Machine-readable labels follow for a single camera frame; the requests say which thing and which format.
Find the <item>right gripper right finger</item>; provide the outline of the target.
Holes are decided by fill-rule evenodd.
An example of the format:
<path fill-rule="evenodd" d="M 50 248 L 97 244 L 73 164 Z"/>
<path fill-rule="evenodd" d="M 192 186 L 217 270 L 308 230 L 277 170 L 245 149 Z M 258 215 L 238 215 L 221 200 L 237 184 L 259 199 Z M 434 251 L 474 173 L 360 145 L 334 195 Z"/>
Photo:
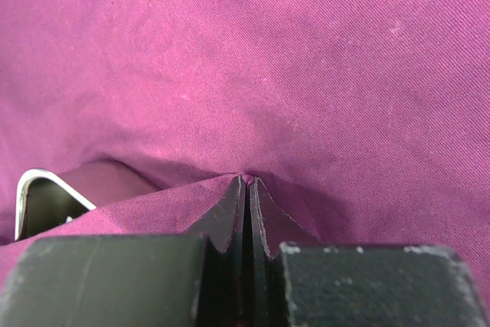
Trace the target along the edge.
<path fill-rule="evenodd" d="M 487 326 L 466 264 L 438 245 L 324 244 L 250 186 L 257 326 Z"/>

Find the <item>purple cloth mat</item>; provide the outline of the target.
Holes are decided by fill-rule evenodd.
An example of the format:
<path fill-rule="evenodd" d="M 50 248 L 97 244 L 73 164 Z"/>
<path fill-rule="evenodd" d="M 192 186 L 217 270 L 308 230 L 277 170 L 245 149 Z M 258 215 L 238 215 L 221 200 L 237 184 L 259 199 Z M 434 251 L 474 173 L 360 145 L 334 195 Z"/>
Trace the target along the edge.
<path fill-rule="evenodd" d="M 489 0 L 1 0 L 1 274 L 30 168 L 157 193 L 58 234 L 184 230 L 236 174 L 338 244 L 447 244 L 489 295 Z"/>

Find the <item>steel instrument tray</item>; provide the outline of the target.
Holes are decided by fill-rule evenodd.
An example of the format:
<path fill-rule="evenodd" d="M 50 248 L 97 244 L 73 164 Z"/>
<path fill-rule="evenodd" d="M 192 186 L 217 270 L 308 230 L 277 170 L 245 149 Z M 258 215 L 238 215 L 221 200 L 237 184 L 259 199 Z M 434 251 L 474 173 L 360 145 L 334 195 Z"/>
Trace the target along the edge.
<path fill-rule="evenodd" d="M 31 168 L 17 184 L 14 240 L 44 233 L 94 209 L 96 205 L 59 175 Z"/>

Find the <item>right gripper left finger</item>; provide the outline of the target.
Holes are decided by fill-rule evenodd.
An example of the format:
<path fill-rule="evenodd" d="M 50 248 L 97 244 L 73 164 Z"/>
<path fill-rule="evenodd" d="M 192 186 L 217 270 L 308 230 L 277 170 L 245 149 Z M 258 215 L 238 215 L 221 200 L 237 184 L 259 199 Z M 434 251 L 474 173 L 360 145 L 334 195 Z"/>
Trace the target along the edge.
<path fill-rule="evenodd" d="M 1 295 L 3 326 L 233 326 L 246 189 L 187 232 L 51 237 L 21 256 Z"/>

